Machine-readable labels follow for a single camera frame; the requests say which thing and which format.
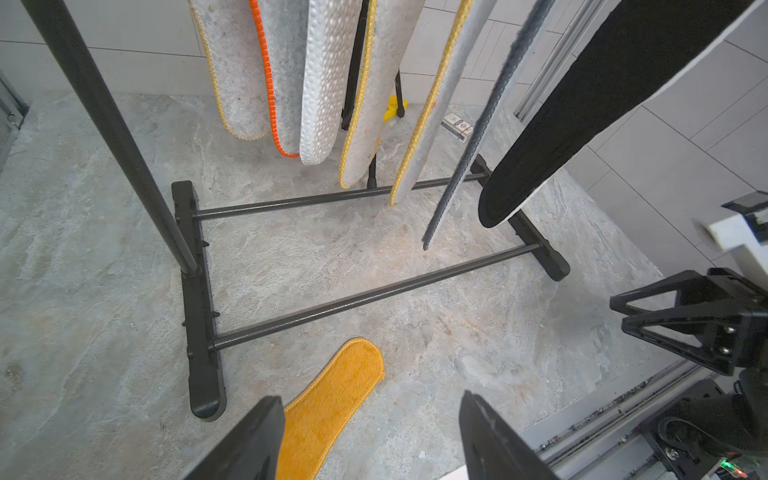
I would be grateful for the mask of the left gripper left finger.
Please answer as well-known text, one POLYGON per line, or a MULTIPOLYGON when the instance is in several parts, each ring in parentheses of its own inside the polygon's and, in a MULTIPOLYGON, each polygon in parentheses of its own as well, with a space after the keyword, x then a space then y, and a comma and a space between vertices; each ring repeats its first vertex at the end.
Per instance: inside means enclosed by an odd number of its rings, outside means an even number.
POLYGON ((185 479, 275 479, 284 431, 281 398, 265 396, 185 479))

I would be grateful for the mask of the grey dark-edged insole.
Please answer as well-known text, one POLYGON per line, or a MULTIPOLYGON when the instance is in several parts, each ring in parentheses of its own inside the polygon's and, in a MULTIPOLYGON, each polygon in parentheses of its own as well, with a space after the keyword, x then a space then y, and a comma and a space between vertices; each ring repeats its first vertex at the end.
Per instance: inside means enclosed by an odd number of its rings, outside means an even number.
POLYGON ((427 251, 430 248, 460 184, 467 176, 471 164, 483 145, 484 137, 492 123, 496 110, 507 100, 507 90, 515 83, 517 70, 526 59, 529 48, 537 39, 554 4, 555 1, 553 0, 536 1, 514 42, 511 44, 507 58, 491 90, 488 101, 475 124, 474 132, 470 137, 454 173, 436 206, 434 214, 427 225, 426 231, 422 237, 424 251, 427 251))

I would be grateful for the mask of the white black insole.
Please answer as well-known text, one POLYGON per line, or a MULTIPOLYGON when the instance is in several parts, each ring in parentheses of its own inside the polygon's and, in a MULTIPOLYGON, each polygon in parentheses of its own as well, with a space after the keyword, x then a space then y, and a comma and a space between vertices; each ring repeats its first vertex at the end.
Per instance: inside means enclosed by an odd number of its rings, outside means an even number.
POLYGON ((621 1, 494 168, 478 204, 492 228, 597 134, 676 82, 756 1, 621 1))

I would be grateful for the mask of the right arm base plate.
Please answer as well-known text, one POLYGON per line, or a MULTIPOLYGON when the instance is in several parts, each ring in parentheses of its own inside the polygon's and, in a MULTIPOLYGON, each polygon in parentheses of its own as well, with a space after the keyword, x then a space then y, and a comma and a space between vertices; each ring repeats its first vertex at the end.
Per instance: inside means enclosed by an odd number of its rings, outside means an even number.
POLYGON ((697 382, 640 431, 678 479, 767 477, 767 387, 746 371, 730 393, 711 379, 697 382))

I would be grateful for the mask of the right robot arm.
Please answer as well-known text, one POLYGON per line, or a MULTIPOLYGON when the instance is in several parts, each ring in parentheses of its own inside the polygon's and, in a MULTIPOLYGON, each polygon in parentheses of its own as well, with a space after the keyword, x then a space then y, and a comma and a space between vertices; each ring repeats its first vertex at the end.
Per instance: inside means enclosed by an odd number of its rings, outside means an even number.
POLYGON ((639 430, 679 479, 716 468, 742 478, 767 456, 767 291, 727 268, 687 270, 613 296, 624 333, 721 376, 702 380, 644 420, 639 430))

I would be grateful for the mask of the yellow insole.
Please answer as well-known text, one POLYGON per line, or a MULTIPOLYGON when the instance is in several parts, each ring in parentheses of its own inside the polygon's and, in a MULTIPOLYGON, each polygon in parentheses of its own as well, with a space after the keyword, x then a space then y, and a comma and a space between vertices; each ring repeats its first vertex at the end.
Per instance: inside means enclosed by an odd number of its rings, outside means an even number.
POLYGON ((385 377, 379 348, 364 338, 347 341, 311 384, 284 409, 278 479, 313 479, 335 441, 385 377))

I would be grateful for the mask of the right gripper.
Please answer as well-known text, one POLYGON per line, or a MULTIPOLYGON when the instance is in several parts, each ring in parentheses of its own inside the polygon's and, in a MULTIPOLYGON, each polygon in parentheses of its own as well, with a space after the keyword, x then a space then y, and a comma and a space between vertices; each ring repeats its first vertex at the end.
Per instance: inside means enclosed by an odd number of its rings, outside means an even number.
POLYGON ((614 295, 609 308, 627 315, 621 329, 637 339, 721 375, 767 366, 767 290, 728 268, 686 270, 614 295), (631 306, 661 294, 702 287, 704 301, 665 310, 631 306))

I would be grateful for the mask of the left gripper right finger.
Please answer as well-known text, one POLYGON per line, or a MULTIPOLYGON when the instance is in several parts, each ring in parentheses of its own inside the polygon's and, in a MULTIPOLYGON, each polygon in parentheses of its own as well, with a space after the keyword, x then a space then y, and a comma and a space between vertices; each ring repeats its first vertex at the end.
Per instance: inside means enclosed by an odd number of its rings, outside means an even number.
POLYGON ((504 419, 469 390, 462 397, 459 427, 469 480, 558 480, 504 419))

